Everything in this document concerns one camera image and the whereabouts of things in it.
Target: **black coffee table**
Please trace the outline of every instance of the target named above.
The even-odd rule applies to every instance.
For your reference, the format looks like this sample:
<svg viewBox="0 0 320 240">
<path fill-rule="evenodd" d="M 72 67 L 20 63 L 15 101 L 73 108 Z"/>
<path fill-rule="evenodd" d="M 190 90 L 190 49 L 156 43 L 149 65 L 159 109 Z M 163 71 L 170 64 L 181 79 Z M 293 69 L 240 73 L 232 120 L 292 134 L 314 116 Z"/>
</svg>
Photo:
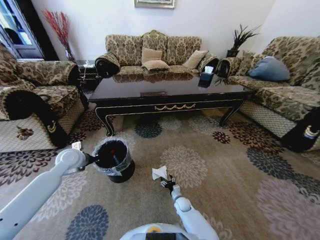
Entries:
<svg viewBox="0 0 320 240">
<path fill-rule="evenodd" d="M 225 126 L 253 91 L 237 84 L 216 84 L 216 80 L 213 77 L 210 84 L 197 76 L 189 80 L 148 77 L 121 82 L 108 78 L 100 82 L 89 102 L 96 104 L 95 113 L 105 125 L 108 137 L 114 135 L 108 118 L 113 115 L 229 108 L 220 120 L 220 126 Z"/>
</svg>

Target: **framed picture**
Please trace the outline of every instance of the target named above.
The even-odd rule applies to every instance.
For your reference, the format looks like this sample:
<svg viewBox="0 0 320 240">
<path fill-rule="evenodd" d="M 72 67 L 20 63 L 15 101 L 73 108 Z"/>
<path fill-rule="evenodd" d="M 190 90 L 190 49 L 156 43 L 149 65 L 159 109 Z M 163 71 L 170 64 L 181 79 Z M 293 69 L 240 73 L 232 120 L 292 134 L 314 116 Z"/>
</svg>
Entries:
<svg viewBox="0 0 320 240">
<path fill-rule="evenodd" d="M 134 0 L 136 8 L 174 9 L 175 0 Z"/>
</svg>

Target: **red dried branches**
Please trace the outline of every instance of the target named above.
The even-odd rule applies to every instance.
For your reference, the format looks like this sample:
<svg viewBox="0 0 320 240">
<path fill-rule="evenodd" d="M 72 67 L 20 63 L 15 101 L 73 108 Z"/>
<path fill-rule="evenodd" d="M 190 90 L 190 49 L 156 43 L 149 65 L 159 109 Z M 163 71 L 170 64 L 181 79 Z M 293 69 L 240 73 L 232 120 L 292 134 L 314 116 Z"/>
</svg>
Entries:
<svg viewBox="0 0 320 240">
<path fill-rule="evenodd" d="M 69 47 L 68 37 L 69 37 L 69 27 L 70 27 L 68 16 L 62 11 L 58 13 L 57 11 L 52 12 L 49 10 L 43 10 L 42 13 L 45 19 L 47 20 L 47 22 L 50 24 L 52 29 L 57 34 L 62 45 L 65 48 L 68 48 Z"/>
</svg>

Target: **floral carpet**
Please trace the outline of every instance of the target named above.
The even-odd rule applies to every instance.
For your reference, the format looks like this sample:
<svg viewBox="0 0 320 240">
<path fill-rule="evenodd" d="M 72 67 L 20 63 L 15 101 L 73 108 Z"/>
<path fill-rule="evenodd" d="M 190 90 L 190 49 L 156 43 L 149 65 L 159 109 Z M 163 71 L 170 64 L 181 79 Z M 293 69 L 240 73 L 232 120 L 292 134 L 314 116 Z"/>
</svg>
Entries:
<svg viewBox="0 0 320 240">
<path fill-rule="evenodd" d="M 222 114 L 113 118 L 115 137 L 127 142 L 135 161 L 132 178 L 113 183 L 92 166 L 64 176 L 15 239 L 118 240 L 149 223 L 181 225 L 169 191 L 152 180 L 152 168 L 166 165 L 220 240 L 319 240 L 319 152 L 291 152 L 238 113 L 220 127 Z M 69 144 L 82 141 L 92 153 L 105 136 L 91 106 Z M 0 207 L 52 168 L 60 151 L 0 153 Z"/>
</svg>

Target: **plastic bag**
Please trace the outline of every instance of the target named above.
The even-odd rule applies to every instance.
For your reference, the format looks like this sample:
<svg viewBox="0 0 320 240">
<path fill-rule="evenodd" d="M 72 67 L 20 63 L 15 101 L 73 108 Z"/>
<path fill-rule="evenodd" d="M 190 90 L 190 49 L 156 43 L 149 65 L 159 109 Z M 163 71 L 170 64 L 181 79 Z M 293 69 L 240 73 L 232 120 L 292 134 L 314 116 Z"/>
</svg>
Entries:
<svg viewBox="0 0 320 240">
<path fill-rule="evenodd" d="M 117 138 L 106 138 L 95 147 L 92 156 L 98 160 L 93 167 L 108 176 L 122 176 L 121 172 L 129 167 L 132 159 L 128 145 Z"/>
</svg>

